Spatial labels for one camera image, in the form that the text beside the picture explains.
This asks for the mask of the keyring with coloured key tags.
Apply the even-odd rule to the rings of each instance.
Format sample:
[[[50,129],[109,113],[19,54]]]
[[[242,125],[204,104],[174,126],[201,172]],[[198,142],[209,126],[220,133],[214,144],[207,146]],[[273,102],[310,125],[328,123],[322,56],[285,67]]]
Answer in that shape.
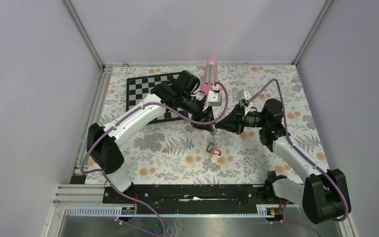
[[[222,155],[222,152],[217,147],[216,139],[217,139],[217,129],[214,128],[213,131],[211,132],[211,141],[206,148],[206,152],[209,155],[208,157],[209,159],[212,159],[213,157],[220,158]]]

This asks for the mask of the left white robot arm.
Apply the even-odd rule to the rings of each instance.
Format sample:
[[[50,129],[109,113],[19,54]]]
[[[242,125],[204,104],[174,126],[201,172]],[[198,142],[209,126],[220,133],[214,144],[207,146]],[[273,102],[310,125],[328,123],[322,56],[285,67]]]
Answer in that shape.
[[[217,82],[205,83],[187,70],[128,79],[126,89],[128,111],[104,125],[89,127],[84,157],[98,164],[98,171],[116,188],[114,196],[122,203],[133,198],[133,190],[120,147],[145,125],[166,115],[213,132],[212,108],[223,101]]]

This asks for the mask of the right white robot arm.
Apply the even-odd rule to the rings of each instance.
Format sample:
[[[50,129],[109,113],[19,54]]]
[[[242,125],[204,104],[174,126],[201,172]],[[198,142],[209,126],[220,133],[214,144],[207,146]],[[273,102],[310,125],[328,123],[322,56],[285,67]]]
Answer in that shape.
[[[268,99],[261,112],[246,112],[237,104],[215,127],[241,134],[246,127],[258,127],[261,143],[282,158],[301,178],[302,183],[271,172],[264,182],[264,199],[276,203],[281,198],[301,206],[314,224],[342,221],[351,211],[346,177],[339,169],[323,170],[291,140],[283,125],[284,106]]]

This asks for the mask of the pink metronome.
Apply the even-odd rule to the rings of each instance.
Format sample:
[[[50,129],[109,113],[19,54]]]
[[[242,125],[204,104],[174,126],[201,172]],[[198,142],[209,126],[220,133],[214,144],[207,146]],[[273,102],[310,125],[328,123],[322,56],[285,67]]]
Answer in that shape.
[[[215,58],[209,58],[205,67],[204,75],[200,83],[200,91],[207,95],[213,91],[215,82],[218,80],[218,65]]]

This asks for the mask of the floral table mat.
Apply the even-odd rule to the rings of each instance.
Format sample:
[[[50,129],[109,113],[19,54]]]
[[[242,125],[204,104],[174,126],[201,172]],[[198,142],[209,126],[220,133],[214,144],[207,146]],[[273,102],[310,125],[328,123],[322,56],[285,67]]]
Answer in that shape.
[[[328,168],[295,66],[220,65],[218,74],[229,94],[229,109],[237,103],[239,90],[256,95],[253,106],[258,109],[267,99],[282,95],[292,141],[321,168]],[[289,164],[261,144],[256,128],[246,128],[239,135],[219,130],[220,157],[206,152],[210,141],[209,132],[177,120],[146,125],[120,150],[135,184],[259,184],[272,170],[301,181]]]

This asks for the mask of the black white chessboard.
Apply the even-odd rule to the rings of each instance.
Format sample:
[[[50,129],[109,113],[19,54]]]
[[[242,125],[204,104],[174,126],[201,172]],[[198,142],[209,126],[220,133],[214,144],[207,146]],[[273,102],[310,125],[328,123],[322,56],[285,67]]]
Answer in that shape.
[[[160,75],[144,76],[129,78],[126,80],[126,111],[134,108],[139,104],[149,93],[150,91],[161,82],[167,82],[171,79],[177,79],[180,72],[177,73],[167,73]],[[177,108],[177,112],[188,117],[189,113],[185,112],[183,109]],[[153,119],[149,124],[168,122],[182,120],[181,117],[177,116],[175,113],[167,110],[163,115],[158,116]]]

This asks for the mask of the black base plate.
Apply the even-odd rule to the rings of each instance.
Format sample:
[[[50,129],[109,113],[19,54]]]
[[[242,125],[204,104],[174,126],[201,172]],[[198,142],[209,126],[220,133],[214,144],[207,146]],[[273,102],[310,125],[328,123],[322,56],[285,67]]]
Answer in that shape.
[[[260,205],[271,208],[271,212],[280,209],[285,199],[271,195],[263,185],[132,185],[123,195],[112,187],[105,187],[102,202],[104,204],[127,204],[132,207],[145,203],[158,206],[195,205]]]

